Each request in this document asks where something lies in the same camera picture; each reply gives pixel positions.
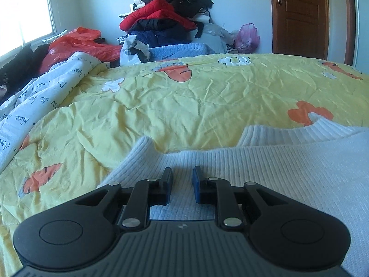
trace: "knitted sweater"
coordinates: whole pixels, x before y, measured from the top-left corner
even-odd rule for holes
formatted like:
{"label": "knitted sweater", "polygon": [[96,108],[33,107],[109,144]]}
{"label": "knitted sweater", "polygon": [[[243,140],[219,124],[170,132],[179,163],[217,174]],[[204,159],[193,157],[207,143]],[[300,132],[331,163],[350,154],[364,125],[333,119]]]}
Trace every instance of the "knitted sweater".
{"label": "knitted sweater", "polygon": [[142,179],[160,178],[171,167],[170,204],[152,207],[151,218],[208,220],[214,219],[214,208],[195,202],[195,166],[234,186],[255,181],[343,221],[352,238],[343,267],[353,276],[368,277],[369,129],[309,116],[315,123],[304,128],[249,126],[234,148],[161,154],[152,139],[143,137],[100,186],[120,182],[132,187]]}

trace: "window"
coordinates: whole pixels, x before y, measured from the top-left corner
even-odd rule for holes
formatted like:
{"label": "window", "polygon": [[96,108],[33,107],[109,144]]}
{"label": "window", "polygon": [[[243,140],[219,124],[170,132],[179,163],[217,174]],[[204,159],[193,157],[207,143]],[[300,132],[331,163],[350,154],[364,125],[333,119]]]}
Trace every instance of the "window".
{"label": "window", "polygon": [[0,0],[0,57],[54,34],[49,0]]}

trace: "red jacket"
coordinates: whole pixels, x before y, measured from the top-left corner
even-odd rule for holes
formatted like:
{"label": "red jacket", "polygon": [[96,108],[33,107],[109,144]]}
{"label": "red jacket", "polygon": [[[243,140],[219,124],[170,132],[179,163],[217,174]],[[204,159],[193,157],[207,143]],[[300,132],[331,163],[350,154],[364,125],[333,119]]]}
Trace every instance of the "red jacket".
{"label": "red jacket", "polygon": [[196,29],[194,22],[176,14],[174,7],[165,0],[153,0],[145,7],[134,11],[120,23],[120,29],[128,31],[140,19],[172,19],[186,29]]}

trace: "brown wooden door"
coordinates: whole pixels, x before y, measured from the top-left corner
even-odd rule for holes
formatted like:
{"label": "brown wooden door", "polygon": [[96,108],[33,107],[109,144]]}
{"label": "brown wooden door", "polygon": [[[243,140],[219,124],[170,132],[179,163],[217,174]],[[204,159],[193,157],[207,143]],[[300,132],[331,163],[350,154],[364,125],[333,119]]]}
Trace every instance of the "brown wooden door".
{"label": "brown wooden door", "polygon": [[328,0],[272,0],[273,53],[327,59]]}

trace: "yellow blanket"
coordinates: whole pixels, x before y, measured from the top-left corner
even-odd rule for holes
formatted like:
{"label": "yellow blanket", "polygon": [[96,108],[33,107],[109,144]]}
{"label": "yellow blanket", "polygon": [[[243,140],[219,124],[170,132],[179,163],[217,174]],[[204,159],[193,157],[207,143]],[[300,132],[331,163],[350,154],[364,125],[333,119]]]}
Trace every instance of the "yellow blanket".
{"label": "yellow blanket", "polygon": [[369,126],[368,76],[317,59],[248,57],[91,71],[36,124],[0,175],[0,276],[21,267],[12,247],[20,222],[95,189],[141,136],[173,152],[234,146],[248,125],[307,126],[309,112]]}

